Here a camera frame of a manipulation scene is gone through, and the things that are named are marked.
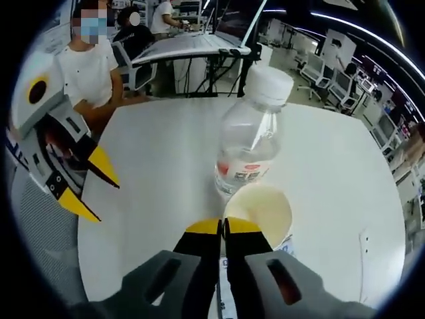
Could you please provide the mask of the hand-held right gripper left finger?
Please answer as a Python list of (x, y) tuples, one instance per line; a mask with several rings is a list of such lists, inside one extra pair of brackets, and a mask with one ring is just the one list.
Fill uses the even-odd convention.
[(207, 318), (219, 278), (222, 221), (204, 219), (185, 229), (122, 280), (120, 290), (96, 303), (101, 318)]

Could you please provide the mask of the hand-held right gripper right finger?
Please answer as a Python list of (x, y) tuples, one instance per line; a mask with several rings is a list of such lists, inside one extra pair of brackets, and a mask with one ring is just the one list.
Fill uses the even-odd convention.
[(227, 278), (238, 318), (372, 318), (375, 310), (344, 302), (295, 257), (271, 248), (257, 224), (227, 217)]

